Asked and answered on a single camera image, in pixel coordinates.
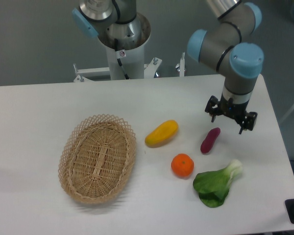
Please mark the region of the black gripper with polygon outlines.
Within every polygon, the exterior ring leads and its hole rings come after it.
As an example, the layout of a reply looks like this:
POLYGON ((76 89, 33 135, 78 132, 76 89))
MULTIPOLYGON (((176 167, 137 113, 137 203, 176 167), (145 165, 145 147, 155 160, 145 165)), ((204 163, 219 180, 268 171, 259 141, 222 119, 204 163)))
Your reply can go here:
POLYGON ((217 116, 224 115, 231 118, 240 125, 239 134, 245 130, 252 131, 258 116, 257 112, 247 112, 247 102, 241 104, 234 104, 232 99, 226 100, 223 96, 220 101, 215 97, 211 96, 205 107, 205 112, 211 117, 211 122, 214 122, 217 116))

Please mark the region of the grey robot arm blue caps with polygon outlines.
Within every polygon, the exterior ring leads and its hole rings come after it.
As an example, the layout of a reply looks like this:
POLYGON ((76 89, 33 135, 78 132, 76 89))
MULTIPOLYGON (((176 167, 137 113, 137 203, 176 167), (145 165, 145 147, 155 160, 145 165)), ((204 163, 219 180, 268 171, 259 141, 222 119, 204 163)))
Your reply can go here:
MULTIPOLYGON (((258 6, 240 0, 210 0, 208 5, 219 26, 199 29, 187 43, 187 54, 224 76, 220 98, 212 96, 205 108, 212 118, 223 115, 235 120, 241 130, 253 130, 256 112, 248 112, 264 53, 256 44, 245 42, 262 20, 258 6)), ((144 67, 144 46, 150 38, 148 20, 137 11, 134 0, 82 0, 72 11, 78 28, 98 38, 106 48, 113 80, 148 76, 144 67)))

